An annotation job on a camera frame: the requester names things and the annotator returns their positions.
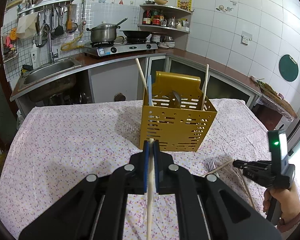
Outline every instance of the table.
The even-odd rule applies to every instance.
[[[269,160],[267,130],[236,99],[211,100],[218,114],[197,152],[171,152],[174,162],[203,175],[211,159]],[[0,218],[12,235],[55,203],[89,173],[104,176],[140,152],[142,101],[36,107],[11,144],[0,180]],[[249,202],[237,171],[228,165],[220,178]],[[264,188],[247,181],[259,212]],[[153,239],[177,240],[174,195],[155,195]],[[146,239],[146,194],[129,195],[124,239]]]

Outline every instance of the cabinet door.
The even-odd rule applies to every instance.
[[[91,85],[95,103],[113,102],[118,93],[126,101],[137,100],[139,71],[134,59],[92,68]]]
[[[232,98],[241,99],[248,103],[250,95],[242,92],[241,90],[229,85],[222,80],[210,75],[208,85],[207,85],[207,97],[209,99],[215,98]]]
[[[152,84],[155,82],[155,72],[164,71],[166,57],[151,57],[149,58],[149,69]]]
[[[190,67],[190,66],[188,66],[186,64],[183,64],[181,62],[171,60],[170,72],[189,75],[189,76],[200,77],[200,79],[201,79],[200,89],[202,89],[202,87],[203,87],[204,78],[205,78],[205,74],[206,74],[205,71],[201,71],[199,69]]]

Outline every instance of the metal basket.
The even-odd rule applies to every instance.
[[[144,93],[139,149],[144,140],[154,138],[159,140],[161,151],[197,151],[217,115],[207,97],[201,110],[200,78],[157,71],[155,80],[154,106],[149,106],[148,95]],[[174,108],[173,90],[181,96],[181,108]]]

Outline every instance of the human hand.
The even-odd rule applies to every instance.
[[[300,213],[298,189],[294,182],[291,189],[267,189],[264,193],[265,200],[263,201],[263,212],[269,210],[270,196],[280,202],[282,211],[281,218],[284,219],[285,224],[289,223]]]

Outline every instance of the faucet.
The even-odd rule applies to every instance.
[[[50,27],[48,24],[44,23],[41,25],[40,27],[40,31],[39,31],[39,39],[38,39],[38,44],[37,46],[40,47],[42,46],[42,32],[43,30],[46,29],[47,31],[47,35],[48,35],[48,41],[47,41],[47,44],[48,44],[48,50],[49,50],[49,60],[50,60],[50,63],[53,64],[54,63],[54,59],[59,57],[59,54],[58,54],[58,49],[57,49],[57,53],[56,54],[53,54],[53,51],[52,51],[52,45],[51,45],[51,33],[50,33]]]

